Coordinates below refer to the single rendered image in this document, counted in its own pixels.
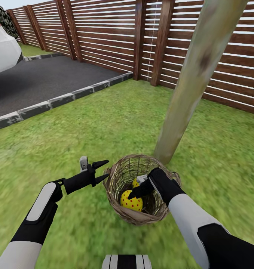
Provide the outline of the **easter egg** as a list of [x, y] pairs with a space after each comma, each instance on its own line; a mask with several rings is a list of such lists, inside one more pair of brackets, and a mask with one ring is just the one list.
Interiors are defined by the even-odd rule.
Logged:
[[137, 178], [135, 177], [134, 180], [132, 181], [132, 189], [138, 187], [138, 183], [137, 183]]
[[125, 191], [123, 191], [121, 198], [120, 198], [120, 205], [122, 207], [126, 207], [129, 209], [133, 209], [136, 211], [140, 211], [142, 212], [143, 209], [143, 198], [132, 198], [132, 199], [128, 199], [129, 194], [132, 192], [132, 189], [126, 189]]

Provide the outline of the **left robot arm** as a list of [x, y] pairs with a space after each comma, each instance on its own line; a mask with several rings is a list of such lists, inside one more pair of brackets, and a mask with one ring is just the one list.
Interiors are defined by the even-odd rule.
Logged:
[[[85, 186], [95, 187], [109, 174], [95, 178], [96, 169], [107, 164], [109, 160], [88, 164], [87, 156], [80, 158], [80, 174], [69, 179], [62, 178], [47, 183], [29, 210], [26, 218], [15, 233], [11, 242], [0, 257], [0, 269], [35, 269], [40, 251], [53, 223], [58, 205], [63, 197], [61, 186], [67, 194]], [[59, 182], [61, 182], [59, 184]]]

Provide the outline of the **wicker basket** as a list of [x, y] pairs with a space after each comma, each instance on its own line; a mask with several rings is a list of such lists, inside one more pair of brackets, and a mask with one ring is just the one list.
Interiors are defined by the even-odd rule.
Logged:
[[[142, 175], [146, 175], [149, 173], [150, 167], [152, 169], [157, 167], [161, 168], [165, 171], [166, 175], [172, 180], [172, 177], [176, 177], [176, 181], [182, 188], [182, 183], [180, 179], [180, 175], [178, 172], [175, 171], [168, 171], [165, 166], [155, 157], [149, 157], [145, 154], [131, 154], [127, 155], [125, 157], [122, 157], [117, 163], [115, 163], [111, 168], [106, 168], [103, 172], [103, 175], [109, 174], [107, 179], [102, 181], [102, 184], [104, 185], [107, 197], [110, 202], [110, 205], [113, 207], [114, 212], [118, 215], [120, 215], [121, 218], [125, 219], [127, 222], [132, 223], [134, 225], [144, 225], [145, 223], [156, 223], [161, 222], [164, 218], [168, 216], [170, 211], [168, 210], [168, 207], [166, 203], [162, 201], [162, 199], [159, 197], [159, 194], [156, 192], [156, 190], [153, 191], [153, 193], [149, 194], [149, 198], [151, 200], [150, 203], [147, 202], [147, 198], [143, 197], [143, 209], [142, 212], [136, 211], [133, 209], [129, 209], [126, 207], [122, 207], [120, 205], [120, 198], [123, 193], [123, 191], [127, 188], [132, 188], [132, 180], [129, 180], [128, 182], [125, 182], [125, 174], [123, 173], [125, 170], [127, 170], [127, 173], [133, 172], [131, 163], [131, 159], [137, 159], [135, 161], [136, 173], [135, 176], [138, 177], [141, 173], [141, 159], [145, 160], [144, 164], [145, 172], [142, 173]], [[124, 163], [124, 167], [123, 164]], [[121, 181], [120, 181], [121, 176]]]

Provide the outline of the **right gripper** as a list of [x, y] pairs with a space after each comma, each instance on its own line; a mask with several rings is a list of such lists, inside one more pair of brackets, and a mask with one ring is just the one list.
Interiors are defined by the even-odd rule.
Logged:
[[[153, 190], [154, 191], [154, 190]], [[149, 191], [146, 187], [145, 187], [145, 182], [143, 182], [141, 185], [139, 185], [138, 187], [135, 187], [132, 189], [132, 192], [129, 194], [128, 199], [132, 199], [134, 197], [138, 198], [143, 198], [143, 197], [147, 197], [149, 196], [149, 194], [153, 193], [153, 191]]]

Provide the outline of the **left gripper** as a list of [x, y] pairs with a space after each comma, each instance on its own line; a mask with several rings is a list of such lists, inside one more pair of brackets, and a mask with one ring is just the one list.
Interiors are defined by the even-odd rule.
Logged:
[[77, 174], [74, 176], [74, 180], [76, 182], [77, 190], [82, 189], [85, 186], [92, 185], [92, 187], [95, 187], [96, 184], [98, 185], [100, 182], [102, 182], [104, 179], [106, 180], [109, 174], [105, 174], [103, 176], [95, 178], [96, 169], [99, 167], [107, 164], [109, 160], [103, 160], [98, 162], [93, 162], [92, 165], [87, 165], [87, 171], [84, 171], [80, 174]]

